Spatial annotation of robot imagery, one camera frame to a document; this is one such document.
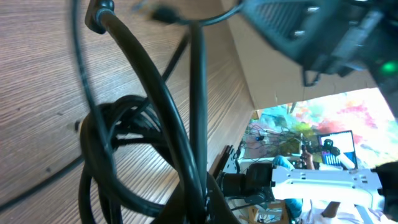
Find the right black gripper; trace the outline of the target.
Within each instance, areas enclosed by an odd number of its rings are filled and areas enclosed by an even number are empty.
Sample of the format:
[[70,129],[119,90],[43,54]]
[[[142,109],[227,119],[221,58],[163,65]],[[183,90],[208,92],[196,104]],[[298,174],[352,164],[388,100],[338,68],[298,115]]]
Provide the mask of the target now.
[[303,71],[340,76],[365,68],[358,52],[382,19],[368,2],[339,0],[243,1],[242,15]]

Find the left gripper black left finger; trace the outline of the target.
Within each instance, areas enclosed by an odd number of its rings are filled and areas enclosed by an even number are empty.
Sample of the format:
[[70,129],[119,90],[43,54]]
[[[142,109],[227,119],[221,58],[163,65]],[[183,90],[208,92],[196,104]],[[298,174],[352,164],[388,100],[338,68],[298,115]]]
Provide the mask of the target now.
[[188,200],[181,184],[172,192],[161,213],[155,217],[152,224],[188,224]]

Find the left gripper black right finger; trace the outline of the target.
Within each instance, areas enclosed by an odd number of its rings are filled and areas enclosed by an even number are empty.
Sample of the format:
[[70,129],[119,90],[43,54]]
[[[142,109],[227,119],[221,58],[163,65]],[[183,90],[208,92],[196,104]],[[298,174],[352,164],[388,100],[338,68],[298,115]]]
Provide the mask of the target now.
[[229,205],[224,199],[214,177],[207,173],[207,211],[210,216],[208,223],[211,224],[239,224],[238,219],[232,213]]

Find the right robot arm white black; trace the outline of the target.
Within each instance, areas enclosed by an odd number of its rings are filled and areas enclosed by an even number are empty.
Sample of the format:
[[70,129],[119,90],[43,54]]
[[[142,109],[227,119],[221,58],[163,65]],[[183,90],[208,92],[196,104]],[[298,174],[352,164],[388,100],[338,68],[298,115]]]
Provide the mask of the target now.
[[[397,114],[396,1],[237,1],[240,15],[275,50],[300,66],[302,85],[322,75],[367,70]],[[348,202],[397,216],[397,163],[373,169],[268,169],[276,199]]]

